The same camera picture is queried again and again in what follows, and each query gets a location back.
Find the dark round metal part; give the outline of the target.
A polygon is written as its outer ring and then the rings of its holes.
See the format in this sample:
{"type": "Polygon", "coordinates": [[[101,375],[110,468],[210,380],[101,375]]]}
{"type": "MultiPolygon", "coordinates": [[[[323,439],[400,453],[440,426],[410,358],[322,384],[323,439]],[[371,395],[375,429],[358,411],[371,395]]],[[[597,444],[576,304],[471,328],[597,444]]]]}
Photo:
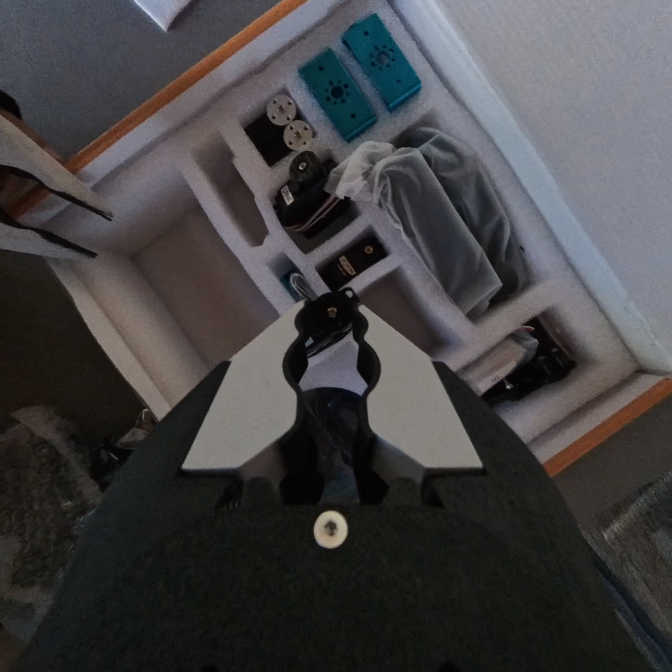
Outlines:
{"type": "Polygon", "coordinates": [[[304,391],[307,425],[317,450],[318,473],[324,479],[323,502],[358,501],[353,453],[359,429],[359,401],[342,388],[304,391]]]}

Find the blue metal bracket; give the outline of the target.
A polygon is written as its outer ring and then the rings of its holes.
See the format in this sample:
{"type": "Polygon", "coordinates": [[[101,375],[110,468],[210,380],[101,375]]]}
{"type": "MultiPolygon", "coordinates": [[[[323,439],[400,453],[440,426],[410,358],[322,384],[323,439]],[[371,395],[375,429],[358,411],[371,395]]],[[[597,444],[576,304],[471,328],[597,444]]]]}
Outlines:
{"type": "Polygon", "coordinates": [[[395,112],[420,92],[418,74],[378,14],[353,23],[341,42],[364,70],[388,112],[395,112]]]}
{"type": "Polygon", "coordinates": [[[331,48],[298,73],[343,141],[357,139],[375,124],[374,110],[331,48]]]}

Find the white and orange cardboard box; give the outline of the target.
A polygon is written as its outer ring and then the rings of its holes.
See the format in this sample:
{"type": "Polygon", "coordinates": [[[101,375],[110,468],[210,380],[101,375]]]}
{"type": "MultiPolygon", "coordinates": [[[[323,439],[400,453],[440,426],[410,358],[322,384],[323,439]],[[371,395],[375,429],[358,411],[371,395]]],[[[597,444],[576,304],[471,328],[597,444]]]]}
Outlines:
{"type": "MultiPolygon", "coordinates": [[[[164,33],[131,1],[2,1],[1,88],[74,156],[297,1],[195,1],[164,33]]],[[[571,212],[671,337],[671,2],[439,1],[571,212]]]]}

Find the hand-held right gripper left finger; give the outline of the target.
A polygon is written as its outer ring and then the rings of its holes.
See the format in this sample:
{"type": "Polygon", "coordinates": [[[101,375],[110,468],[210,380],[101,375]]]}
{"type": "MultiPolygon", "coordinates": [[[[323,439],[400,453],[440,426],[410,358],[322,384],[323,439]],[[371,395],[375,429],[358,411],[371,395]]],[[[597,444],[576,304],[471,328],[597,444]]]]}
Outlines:
{"type": "Polygon", "coordinates": [[[181,465],[186,474],[267,479],[287,504],[318,503],[318,448],[300,381],[307,371],[299,302],[231,361],[181,465]]]}

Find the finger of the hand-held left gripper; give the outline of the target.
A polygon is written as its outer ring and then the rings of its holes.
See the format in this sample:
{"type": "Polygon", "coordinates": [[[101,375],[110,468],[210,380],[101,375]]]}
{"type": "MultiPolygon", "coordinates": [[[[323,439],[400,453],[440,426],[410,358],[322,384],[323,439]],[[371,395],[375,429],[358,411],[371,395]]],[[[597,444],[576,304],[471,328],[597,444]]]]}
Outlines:
{"type": "Polygon", "coordinates": [[[97,254],[58,235],[13,220],[1,212],[1,249],[55,259],[95,259],[97,254]]]}
{"type": "Polygon", "coordinates": [[[5,113],[1,114],[1,169],[97,214],[108,221],[113,214],[90,187],[38,145],[5,113]]]}

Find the small metal part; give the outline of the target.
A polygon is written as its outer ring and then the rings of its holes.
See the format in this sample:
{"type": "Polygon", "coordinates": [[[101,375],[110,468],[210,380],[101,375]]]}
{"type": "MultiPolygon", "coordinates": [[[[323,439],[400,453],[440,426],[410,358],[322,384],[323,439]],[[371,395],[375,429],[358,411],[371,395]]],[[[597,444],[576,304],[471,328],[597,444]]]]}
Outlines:
{"type": "Polygon", "coordinates": [[[287,273],[284,273],[280,277],[280,282],[296,302],[302,300],[312,301],[317,298],[317,294],[310,287],[306,278],[296,269],[291,269],[287,273]]]}

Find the bubble wrap package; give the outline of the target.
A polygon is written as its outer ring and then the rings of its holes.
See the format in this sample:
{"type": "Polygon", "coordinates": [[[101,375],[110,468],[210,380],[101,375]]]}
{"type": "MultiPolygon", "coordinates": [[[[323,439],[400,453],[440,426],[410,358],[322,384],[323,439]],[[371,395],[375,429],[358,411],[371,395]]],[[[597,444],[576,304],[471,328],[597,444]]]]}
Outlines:
{"type": "Polygon", "coordinates": [[[93,445],[53,407],[11,414],[1,434],[1,600],[38,603],[62,579],[102,493],[93,445]]]}

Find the white plastic bag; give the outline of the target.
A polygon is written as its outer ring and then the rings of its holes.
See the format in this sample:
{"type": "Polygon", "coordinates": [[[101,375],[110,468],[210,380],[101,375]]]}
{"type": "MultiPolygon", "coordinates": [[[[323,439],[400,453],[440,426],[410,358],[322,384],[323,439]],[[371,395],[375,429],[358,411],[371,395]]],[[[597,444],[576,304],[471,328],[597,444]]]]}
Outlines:
{"type": "Polygon", "coordinates": [[[463,314],[517,295],[527,270],[507,210],[471,147],[418,126],[400,146],[367,141],[331,170],[326,192],[378,206],[463,314]]]}

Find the white foam sheet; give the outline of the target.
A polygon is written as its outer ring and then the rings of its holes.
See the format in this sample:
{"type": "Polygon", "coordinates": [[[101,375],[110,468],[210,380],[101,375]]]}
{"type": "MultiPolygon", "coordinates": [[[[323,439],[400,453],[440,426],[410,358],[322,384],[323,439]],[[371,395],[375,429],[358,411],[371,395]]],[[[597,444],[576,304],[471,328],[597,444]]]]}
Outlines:
{"type": "Polygon", "coordinates": [[[164,33],[194,1],[132,1],[164,33]]]}

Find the small black servo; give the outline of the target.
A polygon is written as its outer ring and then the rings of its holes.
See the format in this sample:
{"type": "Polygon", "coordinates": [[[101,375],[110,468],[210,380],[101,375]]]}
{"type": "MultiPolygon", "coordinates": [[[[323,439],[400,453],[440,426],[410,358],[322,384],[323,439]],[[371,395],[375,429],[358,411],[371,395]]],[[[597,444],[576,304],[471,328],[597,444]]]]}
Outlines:
{"type": "Polygon", "coordinates": [[[378,238],[364,237],[330,259],[318,274],[330,292],[337,291],[387,256],[378,238]]]}

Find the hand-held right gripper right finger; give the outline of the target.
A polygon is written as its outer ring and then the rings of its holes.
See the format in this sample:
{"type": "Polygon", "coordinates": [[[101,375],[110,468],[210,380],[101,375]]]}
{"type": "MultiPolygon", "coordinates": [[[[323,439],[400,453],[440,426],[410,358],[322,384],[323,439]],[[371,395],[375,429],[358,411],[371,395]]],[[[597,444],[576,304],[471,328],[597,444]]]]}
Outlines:
{"type": "Polygon", "coordinates": [[[483,473],[437,364],[362,304],[353,338],[365,383],[353,449],[360,503],[382,503],[399,479],[422,491],[436,477],[483,473]]]}

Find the silver foil bag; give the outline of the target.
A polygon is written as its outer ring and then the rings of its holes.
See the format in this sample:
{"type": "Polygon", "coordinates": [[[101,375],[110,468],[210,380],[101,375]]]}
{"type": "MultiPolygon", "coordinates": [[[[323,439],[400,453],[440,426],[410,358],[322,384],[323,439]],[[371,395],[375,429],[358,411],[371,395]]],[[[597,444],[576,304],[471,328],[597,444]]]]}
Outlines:
{"type": "Polygon", "coordinates": [[[148,408],[145,408],[140,412],[130,430],[116,440],[105,440],[99,449],[97,458],[101,473],[111,473],[123,466],[139,443],[148,437],[156,425],[156,417],[148,408]]]}

